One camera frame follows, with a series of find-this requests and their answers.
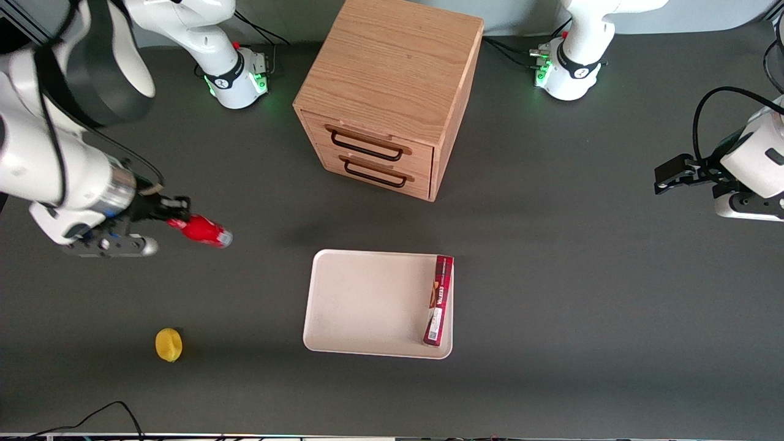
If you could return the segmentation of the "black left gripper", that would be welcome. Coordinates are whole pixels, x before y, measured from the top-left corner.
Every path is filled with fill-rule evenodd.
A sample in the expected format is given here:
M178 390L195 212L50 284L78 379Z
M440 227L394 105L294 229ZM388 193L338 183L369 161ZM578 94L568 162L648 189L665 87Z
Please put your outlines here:
M720 163L720 159L730 153L739 140L739 138L725 138L718 143L712 154L703 156L698 138L693 138L695 159L691 154L678 154L658 165L654 170L654 193L661 195L683 185L698 186L707 183L714 183L722 188L743 188L740 181Z

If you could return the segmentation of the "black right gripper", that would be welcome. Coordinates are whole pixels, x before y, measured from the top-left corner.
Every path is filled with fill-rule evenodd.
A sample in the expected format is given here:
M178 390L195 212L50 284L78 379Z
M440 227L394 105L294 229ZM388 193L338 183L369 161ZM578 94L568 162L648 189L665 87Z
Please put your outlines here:
M190 220L190 197L165 197L160 193L142 195L140 188L152 184L142 176L135 176L137 192L130 205L115 217L98 225L99 235L114 237L129 236L134 225L143 221L165 221L188 223Z

